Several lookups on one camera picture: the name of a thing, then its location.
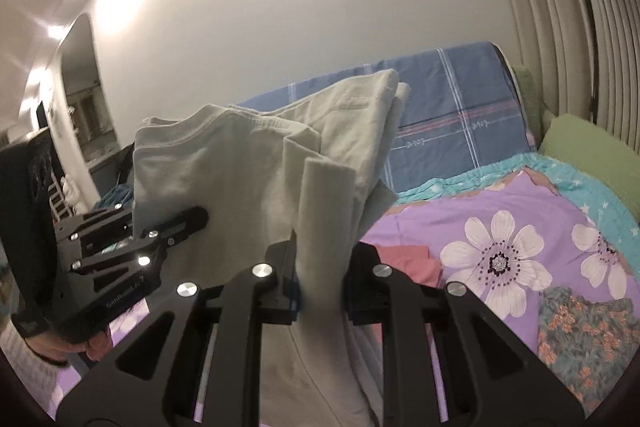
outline purple bedsheet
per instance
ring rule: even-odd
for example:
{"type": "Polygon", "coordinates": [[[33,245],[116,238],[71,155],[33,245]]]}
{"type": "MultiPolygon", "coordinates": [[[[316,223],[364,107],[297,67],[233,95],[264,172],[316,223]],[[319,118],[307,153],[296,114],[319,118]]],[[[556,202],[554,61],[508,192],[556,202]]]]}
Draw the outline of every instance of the purple bedsheet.
{"type": "Polygon", "coordinates": [[[425,245],[529,348],[538,352],[538,305],[547,287],[567,286],[594,302],[629,298],[640,316],[638,282],[580,210],[522,172],[502,190],[409,206],[383,217],[363,241],[425,245]]]}

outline teal blanket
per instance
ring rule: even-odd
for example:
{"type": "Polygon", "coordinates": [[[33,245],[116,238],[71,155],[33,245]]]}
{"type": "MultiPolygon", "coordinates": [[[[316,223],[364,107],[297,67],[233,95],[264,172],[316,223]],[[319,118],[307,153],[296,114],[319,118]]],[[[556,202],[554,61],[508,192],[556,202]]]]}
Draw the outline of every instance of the teal blanket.
{"type": "Polygon", "coordinates": [[[436,200],[466,190],[494,184],[516,169],[529,167],[544,174],[558,191],[589,216],[605,239],[625,255],[640,280],[640,229],[626,206],[605,185],[571,165],[537,153],[518,154],[506,160],[464,172],[446,180],[434,178],[399,194],[398,204],[436,200]]]}

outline white flower print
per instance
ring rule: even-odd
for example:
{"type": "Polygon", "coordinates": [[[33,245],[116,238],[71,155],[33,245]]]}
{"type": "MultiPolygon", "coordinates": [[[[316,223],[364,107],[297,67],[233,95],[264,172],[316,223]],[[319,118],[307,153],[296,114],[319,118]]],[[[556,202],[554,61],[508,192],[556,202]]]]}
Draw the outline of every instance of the white flower print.
{"type": "Polygon", "coordinates": [[[488,289],[484,302],[501,319],[507,315],[522,317],[527,310],[527,294],[521,286],[533,291],[549,287],[553,277],[537,261],[545,241],[533,225],[527,225],[511,239],[515,221],[508,210],[500,210],[491,220],[491,233],[477,217],[465,223],[470,244],[454,241],[442,249],[444,266],[460,268],[447,282],[465,283],[478,297],[488,289]]]}
{"type": "Polygon", "coordinates": [[[609,293],[614,299],[622,299],[626,294],[626,272],[620,263],[618,250],[612,247],[602,234],[593,227],[575,225],[571,232],[574,245],[584,252],[594,252],[580,264],[580,273],[587,277],[591,286],[597,288],[604,281],[609,270],[609,293]]]}

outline metal screw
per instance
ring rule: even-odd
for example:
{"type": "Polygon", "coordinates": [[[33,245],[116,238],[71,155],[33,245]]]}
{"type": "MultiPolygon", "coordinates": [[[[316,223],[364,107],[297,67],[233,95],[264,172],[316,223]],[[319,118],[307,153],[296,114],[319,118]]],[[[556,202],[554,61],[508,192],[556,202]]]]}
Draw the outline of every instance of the metal screw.
{"type": "Polygon", "coordinates": [[[466,293],[466,286],[462,282],[452,282],[447,284],[447,292],[454,297],[462,297],[466,293]]]}
{"type": "Polygon", "coordinates": [[[393,273],[393,268],[388,264],[376,264],[373,267],[373,275],[376,277],[389,277],[393,273]]]}
{"type": "Polygon", "coordinates": [[[192,282],[183,282],[178,286],[177,292],[180,297],[191,297],[196,295],[198,287],[192,282]]]}
{"type": "Polygon", "coordinates": [[[260,263],[255,265],[251,272],[256,276],[256,277],[268,277],[273,273],[273,268],[271,267],[270,264],[267,263],[260,263]]]}

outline white sleeve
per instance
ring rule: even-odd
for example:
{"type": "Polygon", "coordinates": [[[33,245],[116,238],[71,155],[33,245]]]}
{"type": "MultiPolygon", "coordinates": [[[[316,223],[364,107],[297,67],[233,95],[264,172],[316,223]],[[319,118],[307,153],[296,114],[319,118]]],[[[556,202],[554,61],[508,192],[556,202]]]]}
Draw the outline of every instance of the white sleeve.
{"type": "Polygon", "coordinates": [[[29,349],[11,320],[0,335],[0,348],[27,391],[46,411],[61,368],[45,362],[29,349]]]}

